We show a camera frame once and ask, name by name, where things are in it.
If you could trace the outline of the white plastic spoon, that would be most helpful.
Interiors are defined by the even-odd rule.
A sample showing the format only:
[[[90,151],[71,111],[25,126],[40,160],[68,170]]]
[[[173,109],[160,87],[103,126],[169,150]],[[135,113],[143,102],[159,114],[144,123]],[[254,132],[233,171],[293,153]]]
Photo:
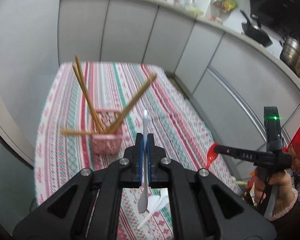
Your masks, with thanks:
[[[148,212],[157,212],[169,203],[168,189],[160,189],[159,195],[152,195],[148,198]]]
[[[148,111],[143,111],[143,192],[138,201],[139,213],[145,213],[148,205],[148,163],[147,163],[147,128],[148,128]]]

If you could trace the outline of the red plastic spoon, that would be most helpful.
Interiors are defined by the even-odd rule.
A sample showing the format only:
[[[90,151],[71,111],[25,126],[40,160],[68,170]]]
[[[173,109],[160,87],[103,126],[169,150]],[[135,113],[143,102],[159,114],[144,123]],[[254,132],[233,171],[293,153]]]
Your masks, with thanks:
[[[211,164],[217,159],[218,157],[218,153],[215,152],[215,147],[218,146],[218,143],[215,142],[208,150],[206,158],[207,158],[207,162],[205,165],[205,169],[209,169]]]

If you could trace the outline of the wooden chopstick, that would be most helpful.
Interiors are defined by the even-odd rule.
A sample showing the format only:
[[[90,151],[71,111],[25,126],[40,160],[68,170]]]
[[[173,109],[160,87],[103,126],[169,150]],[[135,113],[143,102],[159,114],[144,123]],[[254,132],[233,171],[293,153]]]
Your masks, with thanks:
[[[93,135],[97,134],[95,131],[76,131],[70,129],[61,130],[61,135]]]
[[[79,85],[81,87],[81,90],[83,92],[83,95],[84,95],[84,97],[85,97],[85,99],[87,101],[87,104],[88,104],[88,107],[89,107],[89,110],[90,110],[90,113],[91,113],[91,116],[92,116],[95,128],[97,129],[98,133],[102,133],[103,129],[102,129],[101,125],[100,125],[100,122],[98,121],[98,117],[96,115],[96,112],[95,112],[95,109],[93,107],[92,101],[90,99],[87,87],[85,85],[85,80],[84,80],[84,76],[83,76],[83,73],[82,73],[81,64],[80,64],[79,61],[76,62],[76,66],[73,66],[73,70],[74,70],[75,76],[77,78],[77,81],[78,81],[78,83],[79,83]]]
[[[101,120],[99,119],[99,117],[98,117],[98,115],[95,111],[95,108],[93,106],[93,103],[91,101],[89,92],[88,92],[86,84],[85,84],[85,78],[84,78],[84,75],[83,75],[83,72],[82,72],[81,62],[80,62],[79,57],[77,55],[75,55],[75,62],[76,62],[75,71],[78,75],[77,79],[79,81],[79,84],[81,86],[81,90],[82,90],[82,92],[84,94],[84,97],[87,101],[87,104],[89,106],[90,113],[91,113],[91,116],[92,116],[94,124],[95,124],[95,128],[97,129],[98,133],[102,134],[102,133],[104,133],[104,126],[103,126]]]
[[[132,110],[138,100],[142,97],[144,92],[148,89],[148,87],[153,83],[153,81],[157,78],[157,74],[151,74],[147,81],[141,86],[141,88],[134,95],[132,100],[126,106],[126,108],[119,114],[117,119],[111,123],[111,125],[107,128],[106,134],[113,134],[117,128],[122,124],[126,115]]]

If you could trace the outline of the white kitchen cabinets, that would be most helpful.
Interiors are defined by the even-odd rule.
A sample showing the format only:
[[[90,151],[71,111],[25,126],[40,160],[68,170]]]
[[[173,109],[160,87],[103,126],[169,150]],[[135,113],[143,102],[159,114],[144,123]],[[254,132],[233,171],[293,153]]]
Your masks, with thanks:
[[[252,39],[160,0],[60,0],[58,59],[154,64],[175,79],[214,139],[257,149],[263,109],[289,143],[300,127],[300,79]]]

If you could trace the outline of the pink perforated utensil holder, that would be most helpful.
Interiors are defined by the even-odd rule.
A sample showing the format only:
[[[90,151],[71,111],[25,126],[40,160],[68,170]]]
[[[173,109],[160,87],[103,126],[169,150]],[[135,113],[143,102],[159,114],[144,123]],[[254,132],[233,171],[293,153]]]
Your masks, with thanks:
[[[97,109],[96,114],[107,128],[120,114],[116,109]],[[90,136],[93,154],[118,155],[123,141],[122,125],[113,134],[93,134]]]

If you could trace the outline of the patterned striped tablecloth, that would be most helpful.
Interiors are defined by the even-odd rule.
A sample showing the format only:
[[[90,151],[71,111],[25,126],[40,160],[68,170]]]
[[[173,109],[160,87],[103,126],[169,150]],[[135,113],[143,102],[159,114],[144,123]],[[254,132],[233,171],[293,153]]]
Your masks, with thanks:
[[[205,166],[214,140],[197,113],[166,77],[162,68],[137,63],[82,62],[82,72],[96,109],[123,110],[152,73],[156,80],[126,116],[117,155],[95,155],[89,137],[63,136],[63,129],[89,131],[91,115],[72,68],[60,66],[38,127],[34,165],[37,203],[42,204],[81,169],[99,170],[122,157],[142,132],[148,111],[148,132],[157,146],[183,167]]]

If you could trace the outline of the steel stock pot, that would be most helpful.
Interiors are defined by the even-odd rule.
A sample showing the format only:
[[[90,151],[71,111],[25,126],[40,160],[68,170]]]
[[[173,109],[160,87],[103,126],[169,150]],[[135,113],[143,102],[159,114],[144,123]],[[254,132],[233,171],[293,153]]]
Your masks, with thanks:
[[[282,50],[280,60],[284,62],[294,74],[300,78],[300,42],[290,36],[280,41]]]

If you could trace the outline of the black wok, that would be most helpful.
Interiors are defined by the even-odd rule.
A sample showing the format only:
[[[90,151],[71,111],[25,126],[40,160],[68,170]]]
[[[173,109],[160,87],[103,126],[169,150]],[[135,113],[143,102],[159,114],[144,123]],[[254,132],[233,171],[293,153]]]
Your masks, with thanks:
[[[245,36],[253,39],[257,43],[264,46],[265,48],[271,46],[273,43],[272,43],[269,35],[262,29],[260,22],[258,20],[256,20],[257,25],[252,24],[251,21],[249,20],[248,16],[246,15],[246,13],[241,9],[239,11],[246,20],[245,23],[244,22],[241,23],[242,30],[243,30],[243,33],[245,34]]]

